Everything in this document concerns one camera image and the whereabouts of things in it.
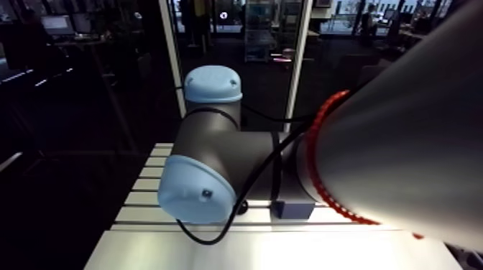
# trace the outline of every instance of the cable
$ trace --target cable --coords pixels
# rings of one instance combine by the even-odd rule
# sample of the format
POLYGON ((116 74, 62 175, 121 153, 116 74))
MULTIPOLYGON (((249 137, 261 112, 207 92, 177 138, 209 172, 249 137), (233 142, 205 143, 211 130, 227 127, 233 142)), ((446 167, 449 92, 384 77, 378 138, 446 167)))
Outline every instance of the cable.
POLYGON ((268 120, 274 121, 274 122, 282 122, 282 123, 295 123, 295 122, 302 122, 302 121, 307 121, 313 119, 316 115, 315 114, 309 114, 306 116, 298 116, 298 117, 292 117, 292 118, 274 118, 271 116, 268 116, 261 111, 255 110, 254 108, 246 105, 246 104, 241 104, 242 108, 247 109, 248 111, 251 111, 252 113, 257 114, 258 116, 261 116, 263 118, 266 118, 268 120))
POLYGON ((228 229, 230 229, 231 224, 233 223, 233 219, 235 219, 236 214, 238 213, 240 207, 242 206, 242 203, 245 201, 245 197, 247 196, 248 192, 253 187, 253 184, 257 181, 258 176, 261 175, 261 173, 265 170, 265 168, 270 164, 270 162, 285 149, 291 142, 293 142, 296 138, 298 138, 304 131, 308 129, 308 127, 311 125, 312 121, 306 121, 304 124, 300 125, 296 130, 292 131, 287 138, 285 138, 273 151, 265 158, 263 163, 261 163, 258 168, 253 170, 250 175, 247 178, 247 181, 245 182, 245 185, 243 186, 243 189, 240 192, 240 195, 238 196, 238 199, 236 200, 236 203, 233 207, 233 210, 231 211, 230 217, 228 218, 227 222, 225 223, 225 226, 223 227, 223 230, 221 230, 220 234, 213 240, 203 240, 199 239, 195 235, 193 235, 183 224, 181 220, 176 220, 178 225, 181 227, 181 230, 189 237, 191 240, 195 241, 196 243, 199 243, 201 245, 205 246, 211 246, 219 241, 221 241, 226 233, 228 232, 228 229))

